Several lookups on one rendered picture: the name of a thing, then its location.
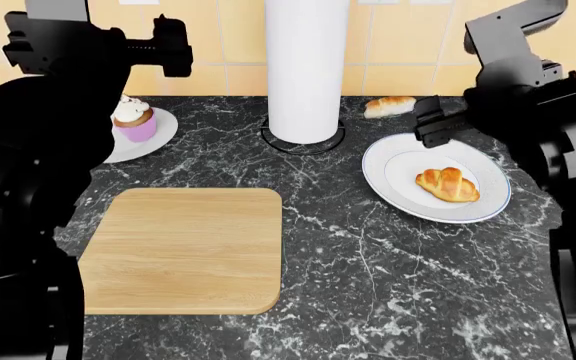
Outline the plain white plate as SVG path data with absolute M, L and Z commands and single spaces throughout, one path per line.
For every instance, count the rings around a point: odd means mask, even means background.
M 111 155 L 104 161 L 105 164 L 113 164 L 131 161 L 149 155 L 162 148 L 175 136 L 178 130 L 176 117 L 167 110 L 154 107 L 154 120 L 156 131 L 154 135 L 144 142 L 133 143 L 125 137 L 116 127 L 112 129 L 114 137 L 114 149 Z

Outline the white paper towel roll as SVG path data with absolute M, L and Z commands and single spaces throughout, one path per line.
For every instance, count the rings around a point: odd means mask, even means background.
M 338 128 L 351 0 L 264 0 L 269 130 L 320 143 Z

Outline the pale bread roll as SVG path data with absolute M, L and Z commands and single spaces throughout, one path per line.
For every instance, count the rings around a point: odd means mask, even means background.
M 410 96 L 389 96 L 369 101 L 365 105 L 364 118 L 377 119 L 398 116 L 414 110 L 416 99 Z

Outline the light wooden cutting board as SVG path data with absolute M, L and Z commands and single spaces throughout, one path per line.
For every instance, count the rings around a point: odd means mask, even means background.
M 133 188 L 79 260 L 89 315 L 261 314 L 279 299 L 282 199 L 267 188 Z

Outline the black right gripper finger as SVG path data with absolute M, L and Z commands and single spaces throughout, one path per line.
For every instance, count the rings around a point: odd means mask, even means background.
M 460 131 L 469 128 L 467 110 L 447 114 L 437 95 L 421 98 L 414 106 L 414 134 L 427 149 L 443 146 Z
M 563 80 L 567 78 L 575 78 L 576 71 L 564 71 L 562 65 L 557 62 L 552 62 L 548 59 L 543 59 L 541 61 L 542 74 L 544 82 L 555 82 L 558 80 Z

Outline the golden brown croissant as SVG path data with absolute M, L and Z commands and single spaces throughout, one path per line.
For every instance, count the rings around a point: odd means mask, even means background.
M 454 167 L 425 170 L 416 176 L 415 182 L 434 197 L 448 203 L 471 203 L 480 199 L 475 185 Z

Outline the white plate with blue rim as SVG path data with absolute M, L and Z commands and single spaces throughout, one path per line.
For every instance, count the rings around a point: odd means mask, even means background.
M 480 199 L 450 203 L 416 184 L 416 176 L 425 170 L 446 167 L 461 170 Z M 512 194 L 503 170 L 483 152 L 457 140 L 428 149 L 412 133 L 384 137 L 369 146 L 362 171 L 368 185 L 387 203 L 419 218 L 448 224 L 493 218 L 506 208 Z

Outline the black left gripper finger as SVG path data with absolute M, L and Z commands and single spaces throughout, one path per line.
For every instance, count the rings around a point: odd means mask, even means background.
M 49 74 L 49 60 L 43 41 L 50 28 L 48 20 L 32 19 L 26 12 L 9 11 L 4 16 L 9 43 L 2 47 L 9 64 L 23 74 Z
M 190 77 L 193 53 L 182 20 L 164 14 L 154 19 L 153 40 L 166 77 Z

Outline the pink cupcake with white frosting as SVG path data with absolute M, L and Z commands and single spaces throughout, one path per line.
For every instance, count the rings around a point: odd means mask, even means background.
M 149 140 L 157 129 L 152 107 L 128 95 L 121 95 L 111 120 L 115 128 L 132 143 Z

